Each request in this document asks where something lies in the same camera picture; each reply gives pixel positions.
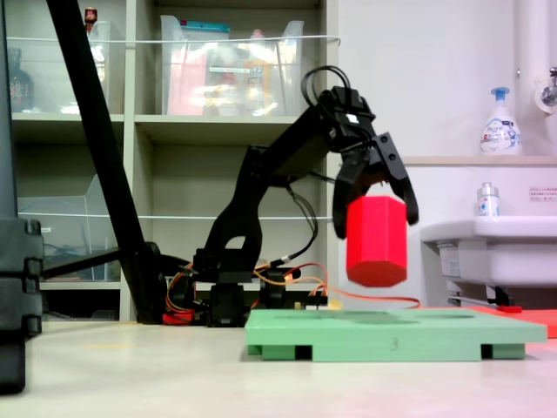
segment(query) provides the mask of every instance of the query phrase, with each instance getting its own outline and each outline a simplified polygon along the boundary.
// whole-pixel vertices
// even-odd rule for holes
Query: robotic arm
[[[307,84],[319,71],[339,74],[344,86],[323,91],[314,104],[307,95]],[[232,201],[214,222],[205,247],[198,249],[194,256],[195,273],[191,283],[217,284],[211,290],[210,325],[230,326],[240,321],[242,312],[236,310],[236,314],[230,315],[230,307],[243,300],[237,284],[252,282],[262,241],[258,206],[267,189],[288,187],[309,175],[328,152],[337,152],[343,159],[335,181],[332,210],[332,222],[339,238],[346,238],[348,206],[379,182],[388,182],[406,203],[408,224],[418,222],[412,185],[393,141],[388,133],[375,134],[372,127],[375,115],[366,100],[350,88],[346,75],[337,67],[319,67],[305,76],[302,90],[309,108],[268,148],[249,147]],[[236,237],[245,238],[243,246],[226,248]],[[271,267],[287,261],[275,260]],[[228,307],[219,313],[217,305]]]

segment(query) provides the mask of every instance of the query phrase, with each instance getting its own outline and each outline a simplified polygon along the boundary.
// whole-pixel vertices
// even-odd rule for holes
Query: shelf
[[[198,292],[208,292],[213,286],[212,283],[196,283],[195,290]],[[259,283],[243,283],[242,286],[246,292],[258,292],[260,289]],[[316,283],[292,283],[291,285],[286,285],[286,291],[297,291],[297,292],[311,292],[317,286]]]
[[[202,7],[206,9],[302,9],[319,7],[319,0],[154,0],[159,7]]]
[[[16,144],[84,145],[80,115],[63,113],[12,113]],[[111,115],[117,142],[124,142],[124,115]]]
[[[403,157],[405,165],[557,165],[557,156],[493,155],[465,157]]]
[[[157,145],[269,145],[297,118],[137,115],[136,125]]]
[[[42,281],[41,290],[120,290],[119,281]]]

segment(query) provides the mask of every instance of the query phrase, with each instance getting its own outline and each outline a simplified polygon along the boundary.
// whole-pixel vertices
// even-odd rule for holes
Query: pipe
[[[549,83],[550,12],[550,0],[515,0],[516,52],[520,69],[516,116],[526,154],[547,151],[542,149],[548,140],[546,114],[540,111],[536,98]]]

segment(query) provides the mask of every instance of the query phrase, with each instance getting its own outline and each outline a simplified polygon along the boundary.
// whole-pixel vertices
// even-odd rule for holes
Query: label
[[[530,187],[531,202],[557,202],[557,187]]]
[[[500,216],[499,198],[484,196],[478,199],[478,216]]]
[[[483,152],[503,151],[522,145],[519,127],[511,120],[493,118],[484,129],[484,136],[480,141]]]
[[[456,246],[439,249],[441,256],[441,270],[447,277],[460,277],[459,250]]]

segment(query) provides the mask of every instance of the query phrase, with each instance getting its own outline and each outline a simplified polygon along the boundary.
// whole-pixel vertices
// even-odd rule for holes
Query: blue pump cap
[[[495,100],[497,101],[505,100],[505,95],[507,95],[509,92],[510,90],[508,90],[507,87],[497,87],[491,90],[491,94],[495,96]]]

